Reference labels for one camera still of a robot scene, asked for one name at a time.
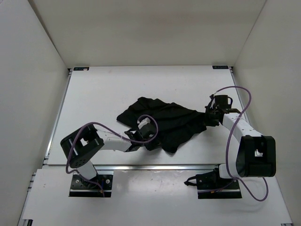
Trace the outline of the black pleated skirt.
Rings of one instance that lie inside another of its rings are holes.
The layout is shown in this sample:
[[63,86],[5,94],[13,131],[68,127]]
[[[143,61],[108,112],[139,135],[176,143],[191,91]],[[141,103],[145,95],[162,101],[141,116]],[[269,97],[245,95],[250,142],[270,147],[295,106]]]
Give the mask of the black pleated skirt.
[[162,148],[174,154],[180,145],[189,141],[195,134],[206,130],[205,113],[185,108],[174,102],[165,103],[159,99],[146,97],[138,98],[117,116],[117,121],[136,129],[138,118],[144,114],[154,118],[158,124],[156,139],[146,144],[146,149],[149,151]]

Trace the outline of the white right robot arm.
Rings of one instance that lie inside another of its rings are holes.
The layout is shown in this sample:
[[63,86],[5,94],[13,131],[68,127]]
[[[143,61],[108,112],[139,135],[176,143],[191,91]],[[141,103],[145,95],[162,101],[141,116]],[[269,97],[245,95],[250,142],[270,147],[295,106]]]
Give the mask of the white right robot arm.
[[276,142],[272,136],[256,131],[242,116],[232,108],[233,99],[227,95],[210,96],[205,107],[205,125],[227,128],[238,143],[238,150],[227,152],[226,163],[218,167],[211,176],[215,188],[223,188],[230,178],[273,177],[276,174]]

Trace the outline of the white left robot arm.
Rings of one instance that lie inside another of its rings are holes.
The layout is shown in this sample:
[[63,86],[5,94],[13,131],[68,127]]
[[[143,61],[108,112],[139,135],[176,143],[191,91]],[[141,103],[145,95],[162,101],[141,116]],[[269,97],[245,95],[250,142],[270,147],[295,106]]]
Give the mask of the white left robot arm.
[[158,124],[152,123],[150,118],[138,122],[137,130],[128,130],[122,135],[110,129],[98,130],[95,125],[100,124],[88,123],[60,142],[67,158],[67,173],[78,173],[87,187],[94,187],[98,183],[98,175],[91,162],[98,151],[113,150],[129,153],[147,145],[158,146],[156,141]]

